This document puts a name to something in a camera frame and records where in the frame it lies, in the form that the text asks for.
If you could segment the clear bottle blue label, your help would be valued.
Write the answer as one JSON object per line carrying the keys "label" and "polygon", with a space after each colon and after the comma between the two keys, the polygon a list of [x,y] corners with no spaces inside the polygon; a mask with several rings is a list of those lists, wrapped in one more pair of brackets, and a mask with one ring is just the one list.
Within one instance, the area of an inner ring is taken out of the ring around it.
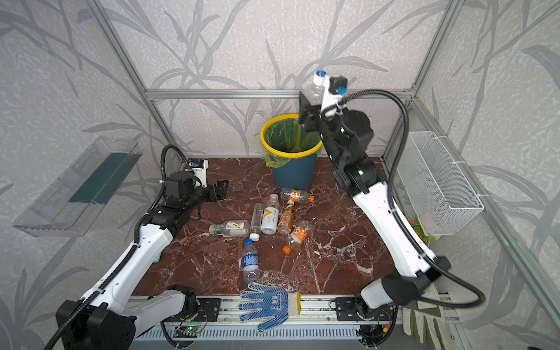
{"label": "clear bottle blue label", "polygon": [[256,282],[260,278],[258,250],[251,239],[244,241],[242,250],[242,276],[246,283]]}

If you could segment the orange label bottle top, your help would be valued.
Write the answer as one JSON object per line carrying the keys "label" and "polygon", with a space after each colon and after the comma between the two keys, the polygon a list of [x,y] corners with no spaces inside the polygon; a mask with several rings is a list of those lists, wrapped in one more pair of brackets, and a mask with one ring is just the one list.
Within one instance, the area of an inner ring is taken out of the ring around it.
{"label": "orange label bottle top", "polygon": [[281,199],[292,201],[294,203],[306,204],[313,203],[314,196],[304,190],[295,190],[290,188],[281,189]]}

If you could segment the orange cap label bottle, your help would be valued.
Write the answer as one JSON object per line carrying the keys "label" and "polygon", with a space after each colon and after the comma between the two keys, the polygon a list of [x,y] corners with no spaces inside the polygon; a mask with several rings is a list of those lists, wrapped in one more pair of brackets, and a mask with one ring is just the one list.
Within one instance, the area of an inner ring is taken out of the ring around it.
{"label": "orange cap label bottle", "polygon": [[287,243],[282,248],[284,254],[289,255],[296,251],[311,235],[312,231],[313,225],[308,220],[301,220],[289,234]]}

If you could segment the orange liquid bottle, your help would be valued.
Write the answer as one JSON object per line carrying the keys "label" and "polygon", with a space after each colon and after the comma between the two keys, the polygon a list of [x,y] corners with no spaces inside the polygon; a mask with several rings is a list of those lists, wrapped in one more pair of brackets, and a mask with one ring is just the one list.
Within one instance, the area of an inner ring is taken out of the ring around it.
{"label": "orange liquid bottle", "polygon": [[289,235],[293,226],[293,208],[294,201],[287,201],[287,206],[285,207],[283,213],[280,216],[277,232],[283,235]]}

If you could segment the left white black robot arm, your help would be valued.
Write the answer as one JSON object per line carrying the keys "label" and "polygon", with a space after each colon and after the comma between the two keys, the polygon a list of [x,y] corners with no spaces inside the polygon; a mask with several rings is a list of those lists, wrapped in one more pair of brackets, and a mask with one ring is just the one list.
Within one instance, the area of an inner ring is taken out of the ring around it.
{"label": "left white black robot arm", "polygon": [[169,317],[197,315],[189,287],[172,287],[137,306],[127,303],[161,252],[176,239],[194,211],[227,195],[227,180],[208,184],[209,162],[187,158],[168,144],[160,155],[160,192],[134,228],[134,239],[114,265],[79,300],[65,301],[55,313],[58,329],[47,342],[53,349],[128,349],[132,342]]}

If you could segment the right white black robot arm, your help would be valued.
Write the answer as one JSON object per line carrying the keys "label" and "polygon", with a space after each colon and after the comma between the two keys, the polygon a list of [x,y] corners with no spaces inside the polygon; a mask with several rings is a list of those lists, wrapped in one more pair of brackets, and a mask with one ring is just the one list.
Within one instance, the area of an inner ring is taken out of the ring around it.
{"label": "right white black robot arm", "polygon": [[[385,305],[405,306],[414,300],[451,309],[480,306],[486,300],[485,294],[449,271],[449,260],[435,255],[426,246],[395,202],[396,170],[406,139],[400,140],[392,170],[385,182],[365,154],[366,144],[373,138],[370,121],[363,112],[347,108],[348,102],[363,96],[383,96],[395,102],[402,117],[402,134],[408,135],[408,111],[402,100],[389,91],[368,89],[345,96],[336,95],[330,106],[313,106],[304,93],[298,97],[299,123],[307,131],[319,133],[338,186],[352,197],[372,222],[395,264],[395,271],[368,284],[357,294],[357,309],[366,315]],[[451,303],[424,297],[427,287],[443,276],[469,290],[476,299]]]}

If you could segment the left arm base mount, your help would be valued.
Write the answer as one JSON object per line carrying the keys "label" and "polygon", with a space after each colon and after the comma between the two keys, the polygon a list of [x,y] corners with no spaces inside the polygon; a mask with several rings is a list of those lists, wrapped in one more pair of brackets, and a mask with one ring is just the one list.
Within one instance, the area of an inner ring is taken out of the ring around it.
{"label": "left arm base mount", "polygon": [[221,298],[194,298],[185,299],[181,312],[175,316],[176,320],[191,322],[217,322]]}

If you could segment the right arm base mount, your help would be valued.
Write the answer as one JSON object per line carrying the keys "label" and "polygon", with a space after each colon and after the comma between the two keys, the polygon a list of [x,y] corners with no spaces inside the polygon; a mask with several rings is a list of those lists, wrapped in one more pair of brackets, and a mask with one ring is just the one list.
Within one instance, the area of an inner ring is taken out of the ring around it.
{"label": "right arm base mount", "polygon": [[329,302],[329,307],[336,313],[339,322],[364,321],[364,318],[358,314],[354,297],[335,297]]}

